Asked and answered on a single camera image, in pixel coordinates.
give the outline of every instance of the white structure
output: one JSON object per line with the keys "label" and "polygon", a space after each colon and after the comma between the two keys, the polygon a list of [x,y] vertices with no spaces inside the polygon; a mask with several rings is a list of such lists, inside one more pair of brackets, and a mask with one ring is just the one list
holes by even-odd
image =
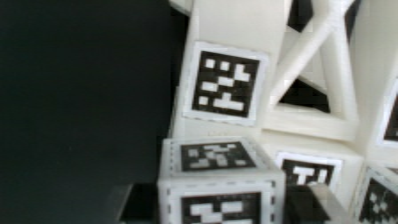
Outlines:
{"label": "white structure", "polygon": [[240,137],[164,141],[158,189],[164,224],[283,223],[284,173]]}
{"label": "white structure", "polygon": [[[256,139],[259,137],[268,104],[265,96],[270,95],[290,3],[290,0],[195,1],[174,107],[172,137],[211,135],[238,135]],[[219,54],[211,56],[213,63],[219,64],[211,67],[210,62],[208,65],[199,65],[197,70],[199,61],[208,57],[206,52]],[[211,72],[219,80],[206,80]],[[249,115],[242,115],[238,112],[243,111],[247,104],[251,105]]]}
{"label": "white structure", "polygon": [[[357,105],[345,31],[345,12],[352,2],[354,0],[313,1],[315,17],[279,61],[263,123],[265,129],[343,141],[354,140],[357,130]],[[279,104],[318,50],[331,114],[316,109]]]}
{"label": "white structure", "polygon": [[363,0],[354,27],[352,65],[361,126],[357,151],[398,164],[398,2]]}

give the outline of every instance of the white frame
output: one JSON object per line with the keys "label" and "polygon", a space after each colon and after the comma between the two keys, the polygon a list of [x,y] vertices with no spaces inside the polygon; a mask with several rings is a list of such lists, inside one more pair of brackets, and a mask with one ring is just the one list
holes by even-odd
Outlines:
{"label": "white frame", "polygon": [[384,107],[380,112],[380,125],[378,125],[378,134],[377,134],[377,145],[384,147],[384,149],[398,150],[398,141],[384,140],[386,129],[389,125],[389,117],[393,114],[394,108],[394,100],[398,98],[398,77],[394,78],[394,83],[389,87],[386,98],[384,98]]}
{"label": "white frame", "polygon": [[300,153],[279,151],[277,157],[275,157],[275,164],[277,164],[279,168],[283,168],[283,161],[286,159],[299,161],[299,162],[334,166],[329,188],[331,188],[331,191],[336,193],[338,180],[341,177],[343,160],[334,159],[331,157],[311,156],[311,155],[306,155]]}
{"label": "white frame", "polygon": [[389,171],[391,173],[386,173],[387,176],[382,176],[382,174],[378,173],[378,172],[382,172],[382,169],[386,169],[386,171],[387,171],[387,168],[377,167],[377,165],[370,165],[366,167],[364,180],[361,182],[359,198],[357,198],[357,203],[354,205],[355,206],[354,207],[355,223],[361,223],[359,216],[361,216],[361,212],[363,212],[364,197],[366,197],[371,178],[384,185],[384,187],[391,190],[391,192],[398,195],[398,185],[393,183],[393,181],[398,180],[398,176],[391,171]]}
{"label": "white frame", "polygon": [[[247,118],[192,110],[199,60],[201,60],[201,52],[204,50],[211,53],[219,53],[219,54],[236,56],[236,57],[242,57],[242,58],[247,58],[247,59],[254,59],[254,60],[259,61]],[[183,116],[187,118],[201,119],[201,120],[215,121],[215,122],[224,122],[224,123],[243,125],[243,126],[254,126],[256,125],[258,104],[259,104],[259,97],[261,97],[261,92],[263,92],[261,87],[263,87],[263,82],[265,82],[267,68],[268,68],[268,55],[267,55],[267,53],[258,52],[258,51],[251,51],[247,49],[235,48],[231,46],[211,44],[210,42],[195,41],[192,59],[190,59],[190,68],[188,68],[188,79],[187,79],[187,82],[188,82],[187,86],[188,87],[185,89],[185,93],[181,93],[185,95]]]}
{"label": "white frame", "polygon": [[261,222],[259,223],[277,223],[270,221],[272,212],[277,218],[277,211],[272,207],[272,196],[275,195],[275,188],[272,187],[272,181],[267,181],[256,184],[242,183],[238,187],[227,185],[227,183],[219,184],[217,186],[195,186],[194,191],[187,192],[185,187],[171,188],[169,202],[171,202],[171,212],[169,212],[169,223],[181,224],[181,198],[187,196],[211,196],[217,194],[245,194],[245,193],[261,193]]}
{"label": "white frame", "polygon": [[[359,118],[345,31],[345,12],[354,0],[313,0],[311,2],[315,17],[300,33],[293,48],[279,61],[263,128],[352,141],[355,139]],[[322,66],[327,79],[331,114],[311,108],[279,104],[283,95],[318,50],[322,50],[323,59]]]}

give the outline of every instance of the white surface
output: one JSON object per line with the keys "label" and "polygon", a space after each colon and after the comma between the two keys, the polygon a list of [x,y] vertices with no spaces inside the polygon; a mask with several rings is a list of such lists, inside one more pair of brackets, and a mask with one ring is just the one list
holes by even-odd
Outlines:
{"label": "white surface", "polygon": [[[256,166],[240,169],[181,171],[181,145],[242,142]],[[203,138],[164,141],[160,166],[160,214],[162,223],[181,223],[181,197],[261,192],[261,223],[279,223],[283,219],[284,173],[254,142],[240,137]]]}
{"label": "white surface", "polygon": [[398,77],[398,1],[363,0],[352,33],[352,65],[361,126],[355,149],[398,164],[396,144],[380,144]]}
{"label": "white surface", "polygon": [[[352,2],[354,0],[313,1],[315,17],[277,66],[263,123],[267,129],[343,141],[354,140],[357,128],[357,104],[343,19]],[[300,112],[284,111],[286,109],[279,105],[279,100],[318,50],[322,52],[331,114],[304,107],[300,107]]]}
{"label": "white surface", "polygon": [[348,210],[363,167],[363,157],[357,155],[348,145],[327,139],[311,138],[288,133],[265,132],[261,136],[261,146],[274,161],[277,161],[279,153],[299,154],[306,158],[316,157],[318,162],[320,158],[323,158],[325,163],[329,163],[329,161],[341,161],[334,192],[339,203]]}
{"label": "white surface", "polygon": [[[268,104],[265,96],[270,95],[272,75],[283,45],[288,18],[286,10],[290,10],[290,4],[290,0],[195,1],[185,46],[178,106],[172,120],[172,137],[211,135],[238,135],[252,138],[259,137],[265,107]],[[252,127],[242,127],[231,123],[227,124],[197,120],[183,116],[195,41],[243,48],[251,51],[263,52],[270,56],[263,92],[259,93],[259,103],[256,105],[258,116]]]}
{"label": "white surface", "polygon": [[[295,46],[297,39],[300,38],[300,33],[293,30],[293,28],[286,27],[284,39],[283,39],[283,50],[279,61],[283,60],[290,49]],[[327,94],[327,82],[323,76],[323,66],[322,66],[322,54],[316,51],[313,58],[307,62],[306,68],[302,69],[299,79],[306,82],[306,84]]]}

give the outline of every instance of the dark background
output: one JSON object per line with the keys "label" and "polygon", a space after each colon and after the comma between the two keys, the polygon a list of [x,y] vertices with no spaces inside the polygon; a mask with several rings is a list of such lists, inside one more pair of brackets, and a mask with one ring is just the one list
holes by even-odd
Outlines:
{"label": "dark background", "polygon": [[165,0],[0,0],[0,224],[114,223],[133,183],[148,211],[187,24]]}

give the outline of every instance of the white block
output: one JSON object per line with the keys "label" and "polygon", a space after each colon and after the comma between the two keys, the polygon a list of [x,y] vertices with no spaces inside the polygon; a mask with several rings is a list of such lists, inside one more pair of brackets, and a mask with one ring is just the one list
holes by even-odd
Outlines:
{"label": "white block", "polygon": [[398,2],[364,0],[352,32],[352,65],[361,126],[355,149],[368,159],[398,162],[398,140],[387,128],[398,92]]}
{"label": "white block", "polygon": [[195,1],[172,137],[259,136],[290,4],[291,0]]}
{"label": "white block", "polygon": [[[201,160],[208,166],[192,166]],[[259,146],[242,137],[164,141],[158,190],[164,224],[281,224],[284,173]]]}
{"label": "white block", "polygon": [[398,223],[398,164],[370,162],[352,206],[355,223]]}
{"label": "white block", "polygon": [[[299,184],[300,178],[306,179],[306,184],[323,182],[348,209],[363,167],[363,157],[348,145],[279,132],[263,133],[261,145],[277,166],[286,170],[288,184]],[[315,175],[300,172],[304,168],[313,170]]]}

